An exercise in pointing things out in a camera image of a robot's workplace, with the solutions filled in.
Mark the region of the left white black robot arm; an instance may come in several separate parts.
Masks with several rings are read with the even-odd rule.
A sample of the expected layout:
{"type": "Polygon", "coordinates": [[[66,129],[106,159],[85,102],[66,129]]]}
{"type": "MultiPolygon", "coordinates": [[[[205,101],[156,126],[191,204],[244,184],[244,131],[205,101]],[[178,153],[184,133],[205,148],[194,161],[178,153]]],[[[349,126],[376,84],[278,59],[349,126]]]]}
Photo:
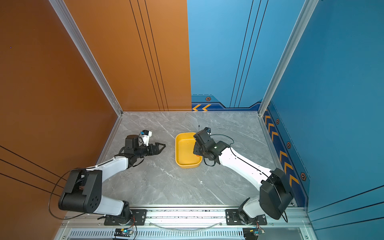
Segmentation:
{"type": "Polygon", "coordinates": [[[102,195],[103,182],[110,177],[137,167],[138,159],[159,155],[165,144],[142,144],[140,146],[122,147],[111,160],[85,169],[73,169],[58,202],[62,211],[82,214],[99,214],[107,221],[117,225],[131,224],[133,214],[127,201],[115,200],[102,195]]]}

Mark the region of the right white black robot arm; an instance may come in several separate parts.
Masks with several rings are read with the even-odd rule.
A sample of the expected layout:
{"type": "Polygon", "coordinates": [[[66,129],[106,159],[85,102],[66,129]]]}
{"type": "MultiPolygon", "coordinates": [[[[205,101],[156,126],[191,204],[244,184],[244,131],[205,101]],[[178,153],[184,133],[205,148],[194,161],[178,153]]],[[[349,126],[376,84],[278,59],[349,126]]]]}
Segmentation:
{"type": "Polygon", "coordinates": [[[289,177],[283,170],[265,168],[236,152],[231,145],[223,141],[216,142],[208,127],[194,134],[194,139],[195,155],[235,171],[259,191],[257,197],[247,198],[238,208],[243,224],[253,224],[262,215],[275,220],[283,218],[288,222],[286,209],[295,196],[289,177]]]}

